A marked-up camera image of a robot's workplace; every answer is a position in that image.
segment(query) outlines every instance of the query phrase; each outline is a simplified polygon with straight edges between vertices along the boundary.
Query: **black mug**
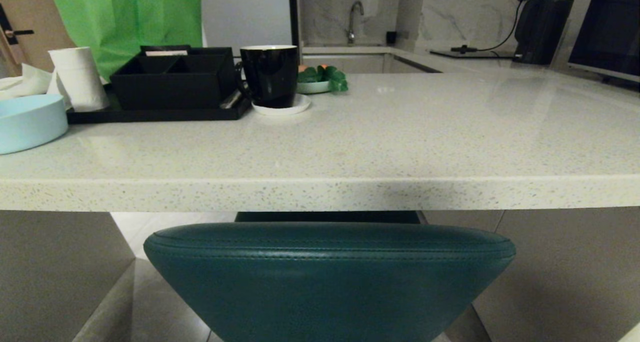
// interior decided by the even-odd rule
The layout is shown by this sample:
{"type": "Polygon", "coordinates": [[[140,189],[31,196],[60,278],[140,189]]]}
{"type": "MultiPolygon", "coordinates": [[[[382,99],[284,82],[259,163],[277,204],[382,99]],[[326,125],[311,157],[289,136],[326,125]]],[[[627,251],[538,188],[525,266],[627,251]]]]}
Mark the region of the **black mug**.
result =
{"type": "Polygon", "coordinates": [[[240,56],[235,80],[245,97],[261,107],[293,106],[298,84],[297,46],[247,46],[240,48],[240,56]],[[243,68],[249,88],[242,82],[243,68]]]}

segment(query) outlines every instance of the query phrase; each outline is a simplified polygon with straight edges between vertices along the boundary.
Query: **floor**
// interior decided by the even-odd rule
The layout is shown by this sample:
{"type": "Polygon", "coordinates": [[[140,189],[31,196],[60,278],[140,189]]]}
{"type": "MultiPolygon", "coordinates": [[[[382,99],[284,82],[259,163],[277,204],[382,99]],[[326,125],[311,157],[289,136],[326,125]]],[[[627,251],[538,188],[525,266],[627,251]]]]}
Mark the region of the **floor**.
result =
{"type": "MultiPolygon", "coordinates": [[[[223,342],[158,274],[147,260],[142,244],[156,230],[194,223],[231,222],[236,213],[113,213],[112,216],[137,259],[73,342],[223,342]]],[[[490,342],[474,315],[469,308],[446,335],[442,333],[433,342],[490,342]]]]}

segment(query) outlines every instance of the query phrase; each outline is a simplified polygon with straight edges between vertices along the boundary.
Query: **stool seat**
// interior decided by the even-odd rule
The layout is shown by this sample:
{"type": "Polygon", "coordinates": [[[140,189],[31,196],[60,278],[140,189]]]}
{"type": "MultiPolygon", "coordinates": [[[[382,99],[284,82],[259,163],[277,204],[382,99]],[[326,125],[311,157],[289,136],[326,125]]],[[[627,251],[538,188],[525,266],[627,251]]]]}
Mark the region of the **stool seat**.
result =
{"type": "Polygon", "coordinates": [[[494,233],[392,223],[211,223],[144,243],[225,342],[429,342],[510,263],[494,233]]]}

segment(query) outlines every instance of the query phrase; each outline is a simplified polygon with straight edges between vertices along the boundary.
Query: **screen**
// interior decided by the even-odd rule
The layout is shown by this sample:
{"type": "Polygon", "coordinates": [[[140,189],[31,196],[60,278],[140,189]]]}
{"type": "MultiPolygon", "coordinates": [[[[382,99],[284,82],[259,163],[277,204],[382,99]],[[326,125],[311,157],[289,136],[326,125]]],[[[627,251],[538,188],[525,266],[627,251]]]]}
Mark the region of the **screen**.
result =
{"type": "Polygon", "coordinates": [[[640,76],[640,0],[591,0],[569,63],[640,76]]]}

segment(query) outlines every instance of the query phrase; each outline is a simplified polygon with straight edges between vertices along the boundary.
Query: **tissue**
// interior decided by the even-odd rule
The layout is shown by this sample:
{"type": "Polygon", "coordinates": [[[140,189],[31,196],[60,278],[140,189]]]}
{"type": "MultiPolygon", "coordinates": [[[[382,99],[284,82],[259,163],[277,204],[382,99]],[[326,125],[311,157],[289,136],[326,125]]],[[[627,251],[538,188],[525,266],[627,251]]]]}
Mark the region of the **tissue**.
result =
{"type": "Polygon", "coordinates": [[[0,79],[0,100],[45,94],[50,82],[51,73],[23,64],[22,77],[0,79]]]}
{"type": "Polygon", "coordinates": [[[76,112],[97,111],[109,106],[91,48],[50,50],[48,53],[76,112]]]}

